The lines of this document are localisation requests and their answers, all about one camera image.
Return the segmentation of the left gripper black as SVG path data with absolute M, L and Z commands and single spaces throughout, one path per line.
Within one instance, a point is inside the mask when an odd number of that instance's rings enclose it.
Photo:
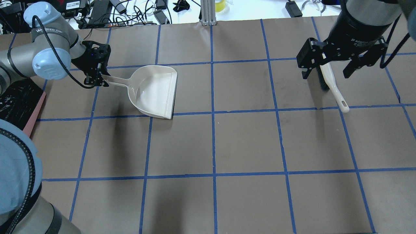
M 84 86 L 109 87 L 110 85 L 103 79 L 102 74 L 110 75 L 107 71 L 107 65 L 111 54 L 110 45 L 101 44 L 95 41 L 82 41 L 78 44 L 84 51 L 81 56 L 72 59 L 72 64 L 86 74 Z

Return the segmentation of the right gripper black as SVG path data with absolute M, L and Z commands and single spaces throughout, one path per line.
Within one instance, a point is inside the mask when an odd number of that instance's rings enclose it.
M 313 69 L 324 65 L 323 61 L 351 59 L 343 70 L 345 79 L 351 77 L 357 69 L 373 66 L 387 51 L 383 33 L 388 27 L 389 24 L 367 25 L 349 13 L 340 13 L 324 42 L 308 38 L 297 54 L 296 61 L 302 70 L 303 79 L 307 79 Z

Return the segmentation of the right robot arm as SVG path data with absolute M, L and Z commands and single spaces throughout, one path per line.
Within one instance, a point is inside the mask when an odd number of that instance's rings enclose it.
M 296 56 L 303 79 L 320 65 L 349 61 L 345 78 L 357 69 L 373 66 L 387 52 L 383 34 L 403 14 L 415 39 L 414 0 L 341 0 L 341 12 L 323 42 L 308 38 Z

